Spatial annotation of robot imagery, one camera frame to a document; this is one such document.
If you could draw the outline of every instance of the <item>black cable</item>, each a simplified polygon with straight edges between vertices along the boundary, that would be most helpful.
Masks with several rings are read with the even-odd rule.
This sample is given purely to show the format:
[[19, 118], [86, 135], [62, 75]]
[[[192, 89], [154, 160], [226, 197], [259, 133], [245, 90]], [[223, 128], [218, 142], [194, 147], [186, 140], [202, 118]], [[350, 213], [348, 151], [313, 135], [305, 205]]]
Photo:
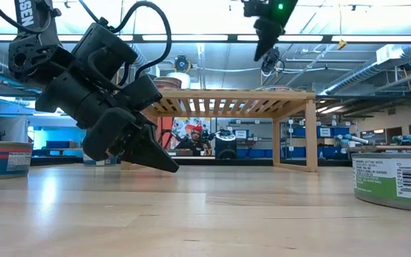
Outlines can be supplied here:
[[121, 81], [118, 83], [119, 86], [124, 85], [126, 83], [126, 80], [128, 79], [129, 65], [129, 62], [125, 63], [125, 71], [123, 72], [123, 77], [121, 78]]
[[172, 48], [172, 31], [171, 31], [171, 25], [169, 25], [169, 21], [168, 18], [166, 17], [166, 15], [164, 14], [164, 12], [154, 3], [151, 2], [147, 2], [147, 1], [143, 1], [143, 2], [137, 2], [135, 3], [130, 10], [128, 11], [128, 13], [125, 15], [125, 18], [123, 18], [123, 21], [120, 25], [118, 25], [118, 27], [115, 29], [116, 31], [119, 31], [118, 29], [122, 29], [123, 26], [125, 26], [126, 22], [129, 20], [129, 17], [131, 16], [129, 13], [131, 11], [131, 9], [133, 7], [135, 7], [134, 10], [136, 10], [138, 7], [140, 6], [147, 6], [149, 8], [152, 8], [153, 10], [156, 11], [156, 13], [158, 13], [158, 15], [161, 17], [161, 19], [163, 20], [163, 24], [164, 24], [164, 28], [166, 29], [166, 36], [167, 36], [167, 41], [166, 41], [166, 48], [164, 49], [164, 53], [163, 55], [161, 55], [160, 58], [151, 61], [145, 65], [142, 65], [141, 67], [139, 67], [139, 69], [136, 71], [136, 74], [134, 75], [134, 79], [138, 79], [139, 76], [141, 75], [142, 71], [144, 71], [147, 68], [150, 68], [152, 66], [155, 66], [156, 64], [159, 64], [160, 62], [164, 61], [164, 59], [166, 59], [166, 57], [168, 57], [169, 53], [171, 52], [171, 48]]
[[83, 0], [78, 0], [80, 2], [80, 4], [83, 6], [83, 8], [85, 9], [85, 11], [88, 13], [88, 15], [94, 20], [94, 22], [98, 23], [99, 19], [98, 17], [96, 17], [96, 15], [94, 15], [94, 13], [90, 10], [90, 8], [85, 4], [85, 2]]
[[105, 47], [96, 49], [95, 51], [91, 52], [88, 56], [88, 67], [92, 70], [93, 75], [99, 77], [99, 81], [101, 82], [102, 87], [106, 89], [112, 90], [121, 90], [122, 88], [117, 87], [115, 84], [110, 82], [96, 67], [95, 59], [99, 54], [107, 54], [107, 49]]
[[11, 17], [7, 16], [1, 9], [0, 9], [0, 17], [3, 18], [5, 21], [7, 21], [8, 23], [10, 23], [12, 26], [16, 27], [18, 30], [29, 33], [29, 34], [41, 34], [42, 32], [44, 32], [45, 30], [47, 30], [50, 27], [50, 23], [51, 23], [51, 14], [50, 12], [47, 14], [47, 21], [46, 23], [42, 26], [41, 29], [37, 30], [37, 29], [28, 29], [26, 27], [24, 27], [23, 25], [21, 25], [20, 23], [14, 21]]

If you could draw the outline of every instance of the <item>green label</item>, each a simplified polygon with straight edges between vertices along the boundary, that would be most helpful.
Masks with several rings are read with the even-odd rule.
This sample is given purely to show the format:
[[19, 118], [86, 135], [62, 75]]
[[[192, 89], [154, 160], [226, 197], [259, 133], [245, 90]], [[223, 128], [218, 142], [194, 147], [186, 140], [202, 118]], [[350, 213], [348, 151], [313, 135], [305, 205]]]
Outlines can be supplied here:
[[376, 198], [411, 202], [411, 159], [353, 159], [355, 190]]

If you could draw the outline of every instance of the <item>blue wall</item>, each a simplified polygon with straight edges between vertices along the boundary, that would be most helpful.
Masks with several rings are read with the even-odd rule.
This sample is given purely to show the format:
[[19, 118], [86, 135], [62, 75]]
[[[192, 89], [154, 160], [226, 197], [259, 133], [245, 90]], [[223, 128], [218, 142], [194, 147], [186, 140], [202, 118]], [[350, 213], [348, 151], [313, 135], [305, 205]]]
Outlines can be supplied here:
[[[74, 141], [80, 148], [80, 142], [86, 132], [79, 128], [69, 127], [34, 127], [34, 149], [42, 149], [47, 141]], [[64, 155], [82, 157], [79, 151], [64, 151]]]

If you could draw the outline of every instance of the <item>wall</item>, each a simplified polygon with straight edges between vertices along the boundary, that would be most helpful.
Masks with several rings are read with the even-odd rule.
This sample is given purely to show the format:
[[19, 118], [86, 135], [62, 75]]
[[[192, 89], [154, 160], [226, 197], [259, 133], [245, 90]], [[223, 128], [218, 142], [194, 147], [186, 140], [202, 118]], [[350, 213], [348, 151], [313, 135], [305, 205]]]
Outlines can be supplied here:
[[381, 113], [373, 113], [373, 118], [357, 119], [355, 122], [361, 131], [371, 131], [375, 129], [391, 129], [402, 127], [402, 134], [408, 135], [409, 125], [411, 125], [411, 104], [409, 106], [396, 107], [396, 114], [388, 116], [387, 110]]

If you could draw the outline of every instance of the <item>wooden floor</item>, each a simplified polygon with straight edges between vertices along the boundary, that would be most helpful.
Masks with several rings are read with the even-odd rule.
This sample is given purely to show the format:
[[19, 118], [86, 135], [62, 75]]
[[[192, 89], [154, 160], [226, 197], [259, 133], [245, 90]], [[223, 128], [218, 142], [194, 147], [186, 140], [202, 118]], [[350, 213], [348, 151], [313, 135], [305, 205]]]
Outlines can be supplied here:
[[0, 256], [411, 256], [411, 212], [354, 198], [350, 168], [82, 165], [0, 181]]

